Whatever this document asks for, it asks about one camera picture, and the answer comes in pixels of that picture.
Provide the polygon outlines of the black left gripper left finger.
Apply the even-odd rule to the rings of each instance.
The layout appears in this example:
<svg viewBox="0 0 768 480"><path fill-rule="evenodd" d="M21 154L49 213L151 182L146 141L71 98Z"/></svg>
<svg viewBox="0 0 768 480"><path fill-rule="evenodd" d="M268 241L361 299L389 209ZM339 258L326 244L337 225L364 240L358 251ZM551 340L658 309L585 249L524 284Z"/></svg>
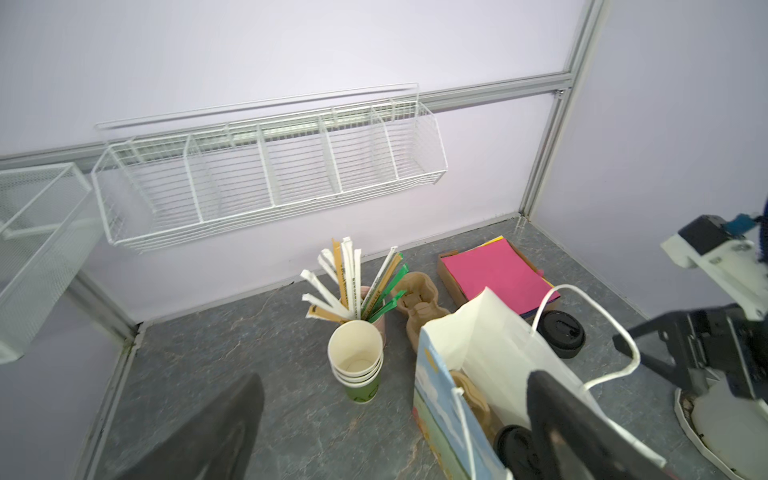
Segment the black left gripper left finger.
<svg viewBox="0 0 768 480"><path fill-rule="evenodd" d="M157 445L121 479L242 479L264 409L264 387L246 374Z"/></svg>

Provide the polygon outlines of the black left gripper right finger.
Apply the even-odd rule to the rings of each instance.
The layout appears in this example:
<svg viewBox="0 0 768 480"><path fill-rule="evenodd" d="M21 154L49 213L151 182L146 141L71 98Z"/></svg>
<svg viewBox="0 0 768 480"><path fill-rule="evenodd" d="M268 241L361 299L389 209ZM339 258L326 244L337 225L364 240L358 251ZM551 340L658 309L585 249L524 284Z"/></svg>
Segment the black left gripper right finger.
<svg viewBox="0 0 768 480"><path fill-rule="evenodd" d="M545 479L669 477L547 372L529 375L527 410Z"/></svg>

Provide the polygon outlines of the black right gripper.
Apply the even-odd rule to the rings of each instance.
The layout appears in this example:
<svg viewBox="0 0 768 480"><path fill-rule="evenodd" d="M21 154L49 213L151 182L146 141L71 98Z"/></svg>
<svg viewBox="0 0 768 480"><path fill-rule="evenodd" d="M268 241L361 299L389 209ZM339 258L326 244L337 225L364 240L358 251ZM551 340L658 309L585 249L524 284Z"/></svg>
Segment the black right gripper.
<svg viewBox="0 0 768 480"><path fill-rule="evenodd" d="M735 304L662 314L628 330L636 340L657 334L673 361L646 353L640 363L673 385L703 395L706 371L725 374L730 392L747 400L767 399L767 320L749 320Z"/></svg>

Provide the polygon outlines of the lidded paper coffee cup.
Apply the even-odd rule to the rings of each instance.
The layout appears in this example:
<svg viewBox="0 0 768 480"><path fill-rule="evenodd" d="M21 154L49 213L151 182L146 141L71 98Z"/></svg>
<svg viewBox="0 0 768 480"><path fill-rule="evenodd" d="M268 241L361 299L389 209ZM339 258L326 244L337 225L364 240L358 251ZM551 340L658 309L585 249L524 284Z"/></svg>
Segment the lidded paper coffee cup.
<svg viewBox="0 0 768 480"><path fill-rule="evenodd" d="M504 426L496 435L493 449L515 479L542 479L540 459L531 431L518 425Z"/></svg>

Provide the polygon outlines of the green white paper bag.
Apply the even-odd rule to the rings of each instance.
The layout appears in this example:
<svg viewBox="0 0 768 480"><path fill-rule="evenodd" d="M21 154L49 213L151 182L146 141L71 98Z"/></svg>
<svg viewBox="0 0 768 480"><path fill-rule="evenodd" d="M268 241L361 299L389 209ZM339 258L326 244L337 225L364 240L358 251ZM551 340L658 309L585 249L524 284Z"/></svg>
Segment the green white paper bag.
<svg viewBox="0 0 768 480"><path fill-rule="evenodd" d="M591 388L632 374L640 364L636 343L630 363L589 381L581 380L536 330L490 289L455 313L425 324L419 335L413 415L449 479L511 479L452 371L465 373L505 425L530 427L527 380L534 371L551 374L599 418L605 416Z"/></svg>

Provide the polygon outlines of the paper cups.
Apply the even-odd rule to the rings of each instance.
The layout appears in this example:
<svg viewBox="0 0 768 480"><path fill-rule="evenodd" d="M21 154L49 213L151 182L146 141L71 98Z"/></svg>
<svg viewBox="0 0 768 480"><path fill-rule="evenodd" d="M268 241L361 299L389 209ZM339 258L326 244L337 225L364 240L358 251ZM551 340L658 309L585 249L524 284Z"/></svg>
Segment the paper cups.
<svg viewBox="0 0 768 480"><path fill-rule="evenodd" d="M328 341L327 356L334 378L352 402L373 400L384 361L384 341L375 326L363 320L339 326Z"/></svg>

